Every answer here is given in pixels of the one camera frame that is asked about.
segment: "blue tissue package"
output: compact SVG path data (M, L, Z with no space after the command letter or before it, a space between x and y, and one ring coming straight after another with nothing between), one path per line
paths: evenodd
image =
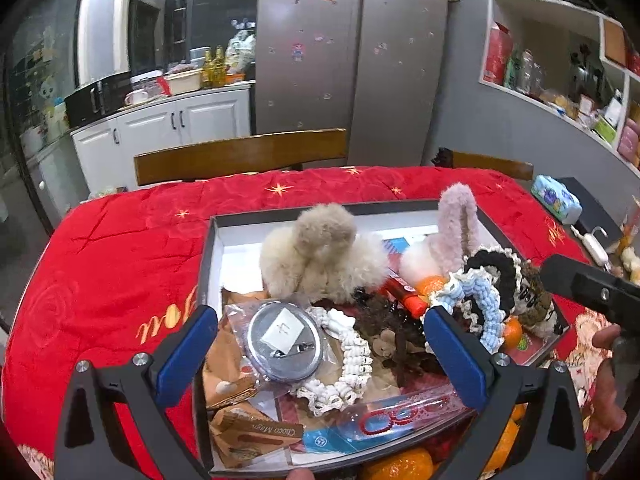
M531 187L531 194L540 200L562 225L575 224L582 214L578 198L571 194L564 184L550 176L537 176Z

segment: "yellow bottle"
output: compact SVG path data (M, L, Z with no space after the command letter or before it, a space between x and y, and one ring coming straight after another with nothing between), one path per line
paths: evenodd
M225 54L222 46L216 47L216 57L213 60L213 86L224 86L226 83Z
M215 67L213 60L211 59L211 50L207 49L204 52L204 63L202 65L202 73L200 74L200 86L202 88L212 88L214 86L214 74Z

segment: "black microwave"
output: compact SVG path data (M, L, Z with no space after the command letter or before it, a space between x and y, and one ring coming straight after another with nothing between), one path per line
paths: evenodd
M79 88L65 99L71 128L86 126L116 113L131 92L131 72L120 72Z

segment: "orange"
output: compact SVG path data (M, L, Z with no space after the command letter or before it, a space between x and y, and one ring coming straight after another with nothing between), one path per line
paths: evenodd
M433 460L429 452L416 447L366 463L359 480L428 480L433 471Z
M498 445L494 449L494 453L491 455L489 462L484 466L484 473L500 469L507 461L511 447L518 436L518 425L511 419L507 422L507 426L502 432L502 436L498 441Z
M511 418L514 422L520 422L524 417L525 412L527 411L526 404L516 404L513 407L513 411L511 412Z
M415 290L418 291L418 294L427 297L427 303L429 303L431 293L444 288L448 281L444 276L427 276L417 283Z
M518 343L522 339L522 325L517 318L511 316L504 322L502 337L504 338L505 349L513 350L518 347Z

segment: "dining table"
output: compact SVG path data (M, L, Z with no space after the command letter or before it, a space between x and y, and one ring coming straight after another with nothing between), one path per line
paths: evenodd
M58 419L76 363L119 365L153 352L196 308L196 284L212 216L394 200L437 200L457 182L521 256L539 265L561 253L588 262L580 245L516 181L492 170L343 167L243 173L122 192L83 203L51 237L18 306L1 375L2 418L42 477L54 468ZM572 372L585 427L593 381L607 351L591 346L603 316L554 298L571 328L551 357ZM164 313L176 307L180 319ZM196 453L191 391L167 415ZM125 406L118 416L141 471L159 478Z

